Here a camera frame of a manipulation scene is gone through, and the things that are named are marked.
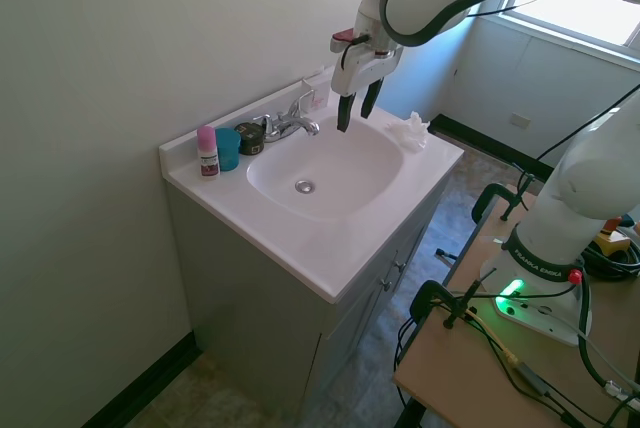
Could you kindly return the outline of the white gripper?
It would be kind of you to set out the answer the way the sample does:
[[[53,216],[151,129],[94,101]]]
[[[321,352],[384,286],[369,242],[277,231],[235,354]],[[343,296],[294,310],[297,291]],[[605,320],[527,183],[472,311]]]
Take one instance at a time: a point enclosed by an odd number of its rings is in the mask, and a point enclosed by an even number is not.
[[[368,119],[380,94],[384,79],[398,66],[403,48],[398,47],[388,55],[378,55],[368,45],[351,47],[336,63],[331,89],[340,95],[337,115],[337,129],[345,133],[351,120],[351,110],[356,99],[356,92],[367,88],[361,105],[360,115]]]

